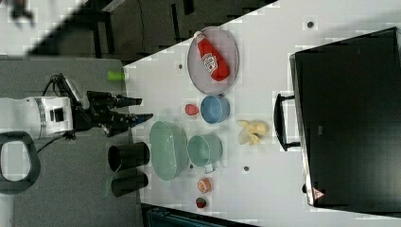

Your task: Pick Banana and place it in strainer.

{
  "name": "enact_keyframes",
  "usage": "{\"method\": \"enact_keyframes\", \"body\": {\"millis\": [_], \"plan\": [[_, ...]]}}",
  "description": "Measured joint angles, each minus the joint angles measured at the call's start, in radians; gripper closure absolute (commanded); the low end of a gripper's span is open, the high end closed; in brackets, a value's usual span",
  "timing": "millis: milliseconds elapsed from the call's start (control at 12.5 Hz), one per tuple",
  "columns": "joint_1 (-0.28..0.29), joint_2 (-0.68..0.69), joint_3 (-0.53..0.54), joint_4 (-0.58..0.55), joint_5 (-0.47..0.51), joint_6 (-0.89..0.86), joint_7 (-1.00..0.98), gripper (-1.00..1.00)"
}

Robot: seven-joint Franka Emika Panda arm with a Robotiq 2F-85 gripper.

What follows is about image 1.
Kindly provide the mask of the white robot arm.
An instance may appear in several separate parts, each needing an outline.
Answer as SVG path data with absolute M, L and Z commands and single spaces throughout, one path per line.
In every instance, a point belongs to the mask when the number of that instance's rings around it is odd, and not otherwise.
M 17 142 L 26 149 L 30 169 L 26 176 L 13 181 L 1 177 L 1 192 L 21 193 L 36 183 L 41 163 L 34 142 L 46 137 L 72 139 L 78 131 L 94 127 L 104 130 L 108 137 L 117 135 L 152 118 L 150 113 L 118 113 L 117 108 L 139 105 L 140 98 L 112 96 L 108 93 L 88 94 L 89 107 L 73 96 L 31 96 L 22 99 L 1 99 L 1 146 Z

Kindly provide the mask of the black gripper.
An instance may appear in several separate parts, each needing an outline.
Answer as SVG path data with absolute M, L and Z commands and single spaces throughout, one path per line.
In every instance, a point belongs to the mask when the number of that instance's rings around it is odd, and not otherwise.
M 114 112 L 113 108 L 123 108 L 140 105 L 142 98 L 113 96 L 111 93 L 88 91 L 89 107 L 84 108 L 81 100 L 73 98 L 73 126 L 75 131 L 88 131 L 98 127 L 104 130 L 107 137 L 115 136 L 127 130 L 127 125 L 133 128 L 145 123 L 153 117 L 152 113 L 122 113 Z

